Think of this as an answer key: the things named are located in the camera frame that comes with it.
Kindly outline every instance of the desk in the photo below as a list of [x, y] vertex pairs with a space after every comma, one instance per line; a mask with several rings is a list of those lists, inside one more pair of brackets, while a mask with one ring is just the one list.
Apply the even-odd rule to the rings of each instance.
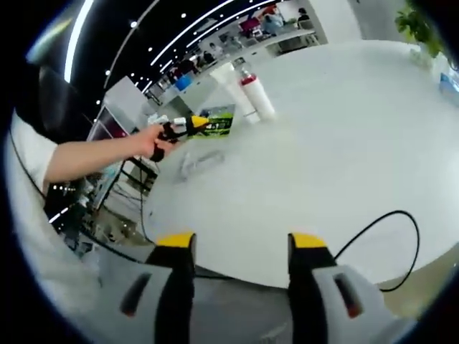
[[276, 37], [265, 39], [262, 42], [241, 49], [230, 56], [216, 61], [212, 66], [208, 67], [193, 79], [185, 90], [178, 91], [176, 87], [169, 87], [161, 96], [161, 106], [157, 109], [158, 113], [166, 114], [170, 118], [179, 117], [183, 115], [183, 108], [180, 105], [186, 105], [191, 111], [198, 113], [197, 109], [200, 108], [204, 100], [209, 96], [217, 83], [209, 77], [213, 71], [219, 69], [221, 66], [232, 62], [240, 57], [244, 57], [251, 65], [261, 65], [269, 62], [275, 58], [275, 55], [270, 51], [270, 46], [278, 44], [279, 42], [288, 41], [297, 37], [313, 37], [314, 30], [299, 29], [291, 32], [281, 34]]
[[[421, 231], [420, 268], [459, 241], [459, 113], [408, 59], [411, 46], [361, 41], [299, 50], [255, 69], [278, 111], [227, 139], [190, 140], [161, 162], [145, 206], [150, 239], [197, 233], [197, 264], [288, 285], [287, 234], [317, 234], [337, 253], [378, 216], [405, 209]], [[230, 102], [215, 90], [204, 105]], [[177, 181], [186, 152], [223, 163]], [[415, 231], [387, 219], [340, 258], [372, 282], [404, 274]]]

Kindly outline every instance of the floor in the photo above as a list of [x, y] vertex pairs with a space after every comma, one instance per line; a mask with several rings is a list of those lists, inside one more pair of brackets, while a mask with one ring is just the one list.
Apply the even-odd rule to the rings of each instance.
[[[413, 272], [394, 292], [384, 293], [386, 306], [401, 317], [418, 318], [438, 296], [445, 283], [459, 273], [459, 244], [441, 257]], [[379, 284], [390, 288], [399, 282], [393, 279]]]
[[98, 226], [96, 236], [99, 239], [108, 239], [113, 244], [127, 246], [150, 244], [142, 234], [136, 231], [136, 225], [132, 221], [105, 207], [99, 210], [95, 225]]
[[405, 0], [348, 0], [360, 26], [364, 39], [402, 41], [394, 20], [397, 12], [405, 8]]

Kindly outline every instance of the black cable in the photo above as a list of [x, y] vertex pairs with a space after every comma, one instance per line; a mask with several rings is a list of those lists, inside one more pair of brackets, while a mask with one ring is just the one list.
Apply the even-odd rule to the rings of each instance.
[[150, 242], [150, 243], [152, 243], [152, 244], [154, 244], [156, 246], [155, 242], [151, 241], [146, 236], [145, 224], [143, 223], [143, 187], [144, 187], [145, 183], [142, 182], [142, 169], [139, 168], [138, 172], [139, 172], [139, 178], [141, 180], [141, 227], [142, 227], [143, 237], [145, 238], [145, 240], [147, 242]]
[[[46, 199], [46, 196], [42, 193], [42, 191], [39, 189], [39, 187], [35, 184], [33, 178], [30, 176], [28, 170], [25, 168], [24, 166], [24, 163], [22, 162], [22, 159], [20, 158], [19, 156], [19, 152], [16, 148], [16, 145], [14, 144], [14, 140], [13, 140], [13, 135], [11, 133], [11, 128], [9, 130], [9, 133], [11, 135], [11, 141], [13, 143], [13, 147], [14, 147], [14, 151], [16, 153], [16, 156], [19, 160], [19, 163], [21, 164], [21, 167], [22, 169], [24, 170], [24, 172], [27, 174], [27, 177], [29, 178], [29, 180], [32, 182], [32, 185], [36, 188], [36, 190], [39, 192], [39, 194], [43, 197], [43, 199]], [[139, 173], [140, 173], [140, 180], [142, 181], [142, 169], [139, 168]], [[145, 239], [147, 241], [149, 241], [150, 243], [152, 244], [155, 244], [155, 242], [151, 241], [147, 236], [146, 236], [146, 230], [145, 230], [145, 225], [143, 223], [143, 186], [144, 186], [144, 183], [141, 184], [141, 197], [140, 197], [140, 201], [141, 201], [141, 227], [142, 227], [142, 232], [143, 232], [143, 236], [145, 237]], [[415, 265], [416, 265], [416, 261], [417, 261], [417, 256], [419, 254], [419, 248], [420, 248], [420, 232], [419, 232], [419, 228], [417, 226], [417, 222], [414, 218], [413, 215], [411, 215], [409, 212], [405, 211], [405, 210], [394, 210], [394, 211], [391, 211], [383, 216], [380, 216], [378, 219], [374, 220], [372, 223], [370, 223], [368, 226], [366, 226], [365, 228], [363, 228], [359, 233], [357, 233], [351, 240], [348, 241], [348, 243], [346, 245], [343, 246], [343, 248], [335, 255], [334, 259], [337, 260], [343, 253], [344, 251], [346, 251], [349, 246], [351, 246], [361, 235], [363, 235], [364, 233], [366, 233], [366, 231], [368, 231], [370, 228], [372, 228], [375, 224], [377, 224], [378, 222], [380, 222], [381, 220], [389, 217], [389, 216], [392, 216], [392, 215], [396, 215], [396, 214], [401, 214], [401, 215], [405, 215], [406, 217], [408, 217], [411, 222], [413, 223], [414, 227], [415, 227], [415, 231], [416, 231], [416, 253], [415, 253], [415, 257], [413, 259], [413, 262], [411, 264], [411, 267], [410, 269], [408, 270], [407, 274], [404, 276], [404, 278], [402, 279], [402, 281], [396, 285], [395, 287], [392, 287], [392, 288], [387, 288], [387, 289], [383, 289], [383, 288], [379, 288], [379, 290], [381, 290], [381, 292], [393, 292], [397, 289], [399, 289], [405, 282], [406, 280], [408, 279], [408, 277], [411, 275], [413, 269], [415, 268]], [[127, 254], [124, 254], [122, 252], [119, 252], [118, 250], [116, 249], [113, 249], [111, 247], [109, 247], [108, 245], [106, 245], [105, 243], [102, 243], [99, 239], [96, 239], [91, 233], [89, 233], [88, 231], [83, 231], [83, 233], [89, 237], [90, 239], [92, 239], [94, 242], [96, 242], [97, 244], [99, 244], [100, 246], [106, 248], [108, 251], [114, 253], [114, 254], [117, 254], [118, 256], [122, 257], [122, 258], [125, 258], [131, 262], [135, 262], [135, 263], [139, 263], [139, 264], [143, 264], [143, 262], [140, 262], [138, 261], [137, 259], [135, 258], [132, 258], [130, 256], [128, 256]], [[196, 278], [208, 278], [208, 279], [214, 279], [214, 280], [231, 280], [232, 277], [211, 277], [211, 276], [205, 276], [205, 275], [197, 275], [195, 276]]]
[[381, 290], [382, 292], [393, 292], [394, 290], [397, 290], [399, 289], [404, 283], [405, 281], [408, 279], [408, 277], [411, 275], [413, 269], [415, 268], [415, 265], [416, 265], [416, 261], [417, 261], [417, 255], [419, 254], [419, 247], [420, 247], [420, 240], [421, 240], [421, 237], [420, 237], [420, 232], [419, 232], [419, 228], [417, 227], [417, 223], [416, 223], [416, 220], [414, 218], [413, 215], [411, 215], [409, 212], [405, 211], [405, 210], [394, 210], [394, 211], [391, 211], [381, 217], [379, 217], [378, 219], [374, 220], [372, 223], [370, 223], [368, 226], [366, 226], [365, 228], [363, 228], [356, 236], [354, 236], [351, 240], [349, 240], [349, 242], [344, 245], [344, 247], [336, 254], [336, 256], [334, 257], [335, 260], [337, 260], [342, 254], [344, 251], [346, 251], [346, 249], [351, 246], [351, 244], [353, 242], [355, 242], [363, 233], [365, 233], [366, 231], [368, 231], [370, 228], [372, 228], [375, 224], [377, 224], [378, 222], [380, 222], [381, 220], [389, 217], [389, 216], [392, 216], [392, 215], [396, 215], [396, 214], [401, 214], [401, 215], [405, 215], [407, 216], [411, 222], [413, 223], [413, 225], [415, 226], [415, 231], [416, 231], [416, 238], [417, 238], [417, 243], [416, 243], [416, 253], [415, 253], [415, 258], [413, 259], [413, 263], [411, 264], [411, 267], [410, 269], [408, 270], [407, 274], [404, 276], [404, 278], [402, 279], [402, 281], [396, 285], [395, 287], [393, 288], [388, 288], [388, 289], [379, 289]]
[[44, 195], [43, 191], [40, 190], [40, 188], [36, 185], [36, 183], [35, 183], [34, 179], [32, 178], [32, 176], [30, 176], [30, 173], [26, 169], [26, 166], [24, 165], [24, 162], [22, 161], [21, 156], [19, 155], [19, 151], [17, 150], [16, 143], [14, 143], [13, 133], [11, 131], [11, 126], [9, 127], [9, 135], [11, 136], [11, 143], [13, 143], [13, 149], [14, 149], [14, 152], [16, 153], [16, 157], [17, 157], [17, 160], [19, 161], [19, 164], [21, 165], [22, 169], [26, 173], [27, 178], [30, 180], [30, 182], [34, 186], [35, 190], [37, 190], [38, 194], [46, 201], [46, 196]]
[[113, 192], [114, 192], [115, 194], [118, 194], [118, 195], [120, 195], [120, 196], [124, 196], [124, 197], [126, 197], [127, 199], [132, 199], [132, 200], [134, 200], [134, 201], [140, 201], [140, 200], [141, 200], [140, 198], [137, 198], [137, 197], [134, 197], [134, 196], [130, 195], [130, 194], [127, 193], [125, 190], [123, 190], [123, 188], [121, 188], [120, 186], [117, 186], [117, 187], [118, 187], [118, 189], [113, 190]]
[[85, 235], [87, 236], [88, 238], [90, 238], [92, 241], [94, 241], [96, 244], [99, 244], [100, 246], [102, 246], [103, 248], [107, 249], [108, 251], [116, 254], [117, 256], [119, 257], [122, 257], [124, 259], [127, 259], [128, 261], [130, 262], [134, 262], [134, 263], [139, 263], [139, 264], [144, 264], [143, 262], [141, 262], [140, 260], [137, 260], [136, 258], [132, 258], [131, 256], [128, 256], [127, 254], [124, 254], [120, 251], [118, 251], [117, 249], [114, 249], [110, 246], [108, 246], [105, 242], [102, 242], [100, 241], [99, 239], [97, 239], [95, 236], [93, 236], [92, 233], [90, 233], [89, 231], [87, 231], [85, 228], [80, 228], [80, 231]]

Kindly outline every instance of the black ceiling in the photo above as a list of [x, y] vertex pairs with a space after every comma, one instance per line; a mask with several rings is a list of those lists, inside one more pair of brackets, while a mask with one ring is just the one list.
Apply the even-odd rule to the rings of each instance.
[[[216, 11], [212, 16], [217, 20], [224, 18], [249, 6], [259, 4], [263, 0], [234, 0], [231, 4]], [[65, 1], [54, 0], [45, 19], [50, 21], [52, 15], [58, 13], [59, 7], [70, 6], [67, 13], [75, 19], [85, 0], [75, 0], [71, 4]], [[79, 90], [93, 109], [89, 117], [97, 115], [96, 101], [101, 100], [105, 91], [125, 75], [135, 74], [133, 81], [139, 81], [139, 87], [148, 82], [146, 78], [157, 80], [160, 76], [159, 65], [168, 62], [176, 54], [181, 57], [185, 46], [195, 38], [194, 29], [203, 25], [197, 24], [181, 39], [178, 40], [154, 65], [150, 66], [153, 58], [187, 26], [204, 13], [223, 3], [222, 0], [178, 1], [159, 0], [152, 10], [136, 27], [128, 43], [124, 46], [113, 70], [109, 82], [104, 89], [105, 71], [109, 70], [124, 39], [131, 29], [131, 22], [138, 18], [152, 4], [152, 0], [93, 0], [91, 10], [85, 20], [80, 38], [78, 39], [72, 68], [71, 83]], [[60, 35], [53, 47], [53, 55], [58, 59], [60, 66], [55, 67], [63, 74], [65, 56], [72, 25]]]

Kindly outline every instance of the ceiling light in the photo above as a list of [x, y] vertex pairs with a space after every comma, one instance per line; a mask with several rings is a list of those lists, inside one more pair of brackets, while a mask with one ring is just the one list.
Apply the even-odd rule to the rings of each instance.
[[164, 67], [162, 67], [162, 68], [160, 69], [159, 72], [161, 72], [161, 74], [162, 74], [162, 73], [164, 72], [164, 70], [165, 70], [171, 63], [172, 63], [172, 60], [170, 59], [169, 62], [167, 62], [167, 63], [164, 65]]
[[150, 80], [150, 82], [148, 84], [146, 84], [145, 88], [142, 90], [142, 93], [147, 91], [147, 89], [151, 86], [151, 84], [153, 84], [153, 80]]
[[57, 213], [56, 215], [54, 215], [51, 219], [49, 219], [49, 222], [52, 224], [54, 221], [56, 221], [56, 219], [58, 219], [60, 216], [60, 213]]
[[220, 27], [222, 26], [224, 23], [230, 21], [231, 19], [233, 18], [236, 18], [237, 16], [240, 16], [241, 14], [247, 12], [247, 11], [250, 11], [251, 9], [255, 9], [257, 8], [259, 5], [265, 5], [265, 4], [269, 4], [270, 2], [273, 2], [275, 0], [264, 0], [263, 2], [257, 4], [257, 5], [253, 5], [253, 6], [250, 6], [250, 7], [247, 7], [246, 9], [243, 9], [242, 11], [239, 11], [237, 12], [236, 14], [233, 14], [232, 16], [229, 16], [228, 18], [222, 20], [220, 23], [217, 23], [215, 24], [213, 27], [210, 27], [208, 28], [205, 32], [203, 32], [202, 34], [200, 34], [198, 37], [196, 37], [195, 39], [193, 39], [190, 43], [188, 43], [186, 45], [187, 48], [190, 48], [190, 46], [192, 46], [194, 43], [196, 43], [198, 40], [201, 41], [201, 38], [204, 37], [206, 34], [208, 34], [209, 32], [211, 32], [212, 30], [216, 29], [217, 27]]
[[93, 5], [94, 0], [85, 0], [85, 3], [81, 6], [80, 13], [75, 20], [73, 25], [72, 34], [69, 39], [69, 46], [67, 48], [67, 56], [65, 57], [65, 69], [64, 69], [64, 80], [70, 82], [72, 79], [72, 66], [73, 57], [75, 56], [75, 50], [77, 49], [78, 37], [80, 37], [81, 29], [85, 23], [87, 14]]
[[172, 39], [160, 52], [159, 54], [156, 55], [156, 57], [153, 59], [153, 61], [151, 61], [150, 65], [153, 66], [156, 61], [159, 60], [159, 58], [161, 56], [163, 56], [163, 54], [166, 52], [167, 49], [169, 49], [175, 42], [177, 42], [184, 34], [186, 34], [189, 30], [191, 30], [191, 28], [198, 24], [201, 20], [207, 18], [208, 16], [210, 16], [212, 13], [218, 11], [219, 9], [221, 9], [222, 7], [228, 5], [228, 4], [231, 4], [233, 1], [235, 0], [226, 0], [224, 3], [214, 7], [213, 9], [211, 9], [210, 11], [204, 13], [202, 16], [200, 16], [198, 19], [196, 19], [195, 21], [193, 21], [189, 26], [186, 27], [186, 29], [182, 32], [180, 32], [174, 39]]

